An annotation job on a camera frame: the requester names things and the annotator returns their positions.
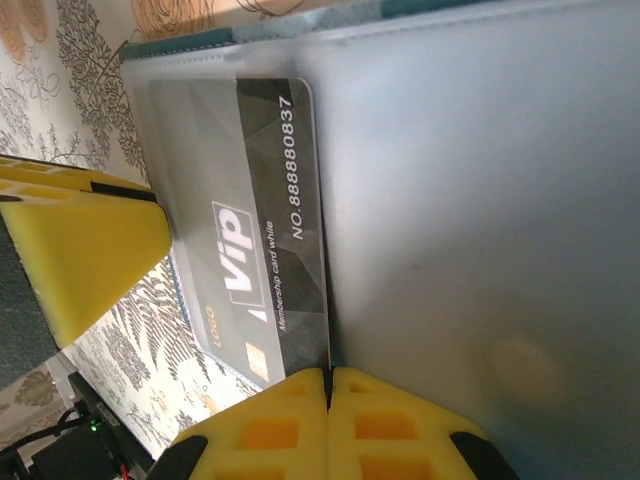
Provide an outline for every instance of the wire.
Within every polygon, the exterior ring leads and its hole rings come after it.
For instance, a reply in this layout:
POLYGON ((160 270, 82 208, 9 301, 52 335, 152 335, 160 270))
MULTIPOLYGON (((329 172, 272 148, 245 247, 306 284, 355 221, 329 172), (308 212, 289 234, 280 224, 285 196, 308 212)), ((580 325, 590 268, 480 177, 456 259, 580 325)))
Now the wire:
POLYGON ((129 470, 124 463, 120 465, 120 473, 122 473, 122 480, 131 480, 129 478, 129 470))
MULTIPOLYGON (((76 407, 74 406, 74 407, 71 407, 71 408, 70 408, 69 410, 67 410, 66 412, 64 412, 64 413, 62 414, 62 416, 60 417, 60 420, 58 420, 58 425, 62 425, 62 424, 64 424, 64 422, 69 418, 69 416, 70 416, 71 414, 73 414, 74 412, 76 412, 76 411, 77 411, 77 410, 76 410, 76 407)), ((58 432, 58 433, 55 433, 54 435, 55 435, 56 437, 59 437, 61 433, 62 433, 62 432, 60 431, 60 432, 58 432)))
POLYGON ((77 418, 75 420, 69 420, 68 422, 59 423, 57 425, 54 425, 53 427, 45 428, 45 429, 40 430, 38 432, 33 432, 33 433, 27 435, 26 437, 21 438, 17 442, 9 445, 8 447, 5 447, 2 450, 0 450, 0 459, 5 454, 7 454, 8 452, 12 452, 14 450, 17 450, 17 449, 19 449, 21 447, 24 447, 25 445, 27 445, 27 444, 29 444, 31 442, 35 442, 36 440, 40 440, 41 438, 46 438, 46 437, 48 437, 50 435, 59 435, 64 430, 68 430, 70 428, 79 427, 84 422, 85 422, 84 418, 77 418))

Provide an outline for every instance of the black cable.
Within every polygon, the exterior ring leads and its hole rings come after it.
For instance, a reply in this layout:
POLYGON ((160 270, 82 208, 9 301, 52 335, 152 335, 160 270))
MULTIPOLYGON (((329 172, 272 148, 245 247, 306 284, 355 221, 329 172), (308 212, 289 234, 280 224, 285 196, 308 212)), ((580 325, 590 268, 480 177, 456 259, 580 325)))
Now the black cable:
MULTIPOLYGON (((63 423, 64 423, 64 422, 69 418, 69 416, 70 416, 72 413, 74 413, 74 412, 77 412, 77 410, 76 410, 76 407, 75 407, 75 406, 74 406, 74 407, 71 407, 69 410, 67 410, 66 412, 64 412, 64 413, 62 414, 62 416, 61 416, 61 417, 60 417, 60 419, 58 420, 57 425, 62 425, 62 424, 63 424, 63 423)), ((55 435, 56 437, 59 437, 61 433, 62 433, 62 432, 58 432, 58 433, 56 433, 56 434, 54 434, 54 435, 55 435)))
POLYGON ((79 427, 80 425, 82 425, 85 422, 84 418, 77 418, 75 420, 69 420, 68 422, 64 422, 64 423, 59 423, 57 425, 54 425, 52 427, 48 427, 45 429, 42 429, 38 432, 33 432, 29 435, 27 435, 24 438, 21 438, 20 440, 18 440, 17 442, 9 445, 8 447, 3 448, 2 450, 0 450, 0 459, 6 455, 8 452, 12 452, 14 450, 17 450, 21 447, 24 447, 25 445, 31 443, 31 442, 35 442, 36 440, 40 440, 42 438, 46 438, 50 435, 58 435, 61 432, 63 432, 64 430, 69 430, 70 428, 75 428, 75 427, 79 427))

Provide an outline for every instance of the black card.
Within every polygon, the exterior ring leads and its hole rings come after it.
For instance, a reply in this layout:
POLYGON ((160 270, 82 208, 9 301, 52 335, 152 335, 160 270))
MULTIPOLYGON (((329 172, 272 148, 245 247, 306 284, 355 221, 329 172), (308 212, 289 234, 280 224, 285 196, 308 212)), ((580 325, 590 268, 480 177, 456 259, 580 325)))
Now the black card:
POLYGON ((154 176, 198 342, 261 387, 328 366, 308 86, 199 79, 151 90, 166 147, 154 176))

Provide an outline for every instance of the floral wallpaper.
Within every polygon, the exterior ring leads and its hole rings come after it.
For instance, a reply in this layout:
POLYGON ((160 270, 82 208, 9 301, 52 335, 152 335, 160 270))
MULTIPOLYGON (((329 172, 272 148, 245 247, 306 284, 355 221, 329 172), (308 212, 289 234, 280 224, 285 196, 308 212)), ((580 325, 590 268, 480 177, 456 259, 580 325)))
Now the floral wallpaper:
MULTIPOLYGON (((66 407, 45 365, 0 392, 0 450, 22 437, 54 425, 66 407)), ((26 460, 51 443, 44 439, 20 449, 26 460)))
MULTIPOLYGON (((0 153, 146 183, 119 73, 125 43, 338 1, 0 0, 0 153)), ((167 259, 65 353, 155 457, 180 430, 255 393, 195 343, 167 259)), ((15 408, 61 414, 46 375, 29 374, 10 402, 0 395, 0 415, 15 408)))

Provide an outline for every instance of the translucent plastic folder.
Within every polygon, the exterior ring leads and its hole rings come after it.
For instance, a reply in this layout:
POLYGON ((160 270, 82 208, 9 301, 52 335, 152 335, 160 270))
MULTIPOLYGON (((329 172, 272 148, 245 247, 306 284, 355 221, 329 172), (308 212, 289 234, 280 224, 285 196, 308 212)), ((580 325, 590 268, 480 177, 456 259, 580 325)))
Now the translucent plastic folder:
POLYGON ((474 419, 523 478, 637 478, 640 3, 461 3, 131 46, 122 73, 153 186, 182 222, 157 165, 196 164, 163 145, 217 145, 159 85, 230 82, 237 102, 245 79, 301 79, 336 361, 474 419))

